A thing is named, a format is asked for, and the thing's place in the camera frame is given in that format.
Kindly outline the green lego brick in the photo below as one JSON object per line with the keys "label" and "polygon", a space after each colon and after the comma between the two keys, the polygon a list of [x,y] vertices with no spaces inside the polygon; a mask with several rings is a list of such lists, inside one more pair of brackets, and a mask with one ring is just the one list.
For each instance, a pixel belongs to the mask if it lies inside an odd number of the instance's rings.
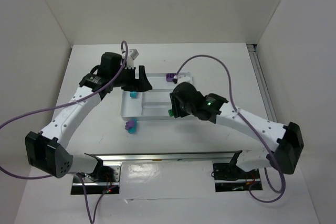
{"label": "green lego brick", "polygon": [[172,109],[169,109],[169,110],[168,110],[168,113],[169,113],[169,116],[170,116],[170,117],[173,117],[173,116],[174,116],[174,112],[173,112]]}

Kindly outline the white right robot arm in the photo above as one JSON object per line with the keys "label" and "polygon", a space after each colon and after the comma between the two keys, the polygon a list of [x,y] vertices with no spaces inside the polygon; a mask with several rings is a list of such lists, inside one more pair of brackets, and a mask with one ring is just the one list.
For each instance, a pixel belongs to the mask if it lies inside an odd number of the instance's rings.
{"label": "white right robot arm", "polygon": [[283,174],[295,172],[304,148],[300,126],[290,122],[287,125],[269,121],[234,108],[232,102],[220,95],[202,95],[187,82],[178,84],[170,93],[170,115],[184,118],[192,115],[201,121],[226,126],[257,141],[263,147],[254,151],[238,151],[231,163],[245,172],[272,167]]}

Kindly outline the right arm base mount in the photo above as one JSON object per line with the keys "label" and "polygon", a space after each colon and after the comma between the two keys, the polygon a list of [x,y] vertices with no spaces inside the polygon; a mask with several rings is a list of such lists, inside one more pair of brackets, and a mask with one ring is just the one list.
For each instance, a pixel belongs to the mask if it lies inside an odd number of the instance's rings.
{"label": "right arm base mount", "polygon": [[257,169],[245,172],[228,163],[214,163],[211,176],[215,181],[217,193],[249,191],[250,186],[252,186],[252,190],[262,190],[263,188]]}

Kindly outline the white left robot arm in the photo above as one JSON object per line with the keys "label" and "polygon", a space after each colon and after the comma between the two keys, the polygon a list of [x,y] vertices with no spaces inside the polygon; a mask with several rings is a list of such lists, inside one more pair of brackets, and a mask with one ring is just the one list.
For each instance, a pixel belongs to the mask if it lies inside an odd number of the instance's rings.
{"label": "white left robot arm", "polygon": [[86,116],[113,88],[130,92],[152,90],[145,67],[134,66],[138,55],[135,49],[122,55],[112,52],[102,55],[100,64],[80,81],[70,100],[71,105],[62,109],[38,133],[29,132],[26,135],[25,146],[31,166],[56,178],[68,173],[82,173],[98,180],[112,171],[103,165],[102,159],[91,154],[71,155],[66,148]]}

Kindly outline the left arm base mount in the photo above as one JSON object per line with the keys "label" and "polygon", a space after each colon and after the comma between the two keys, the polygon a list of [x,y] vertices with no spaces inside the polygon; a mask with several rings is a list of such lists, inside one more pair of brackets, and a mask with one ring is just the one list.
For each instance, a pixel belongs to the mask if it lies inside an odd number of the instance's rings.
{"label": "left arm base mount", "polygon": [[120,193],[121,163],[107,162],[104,166],[108,168],[99,178],[81,173],[87,195],[101,195],[105,190],[107,195],[118,195]]}

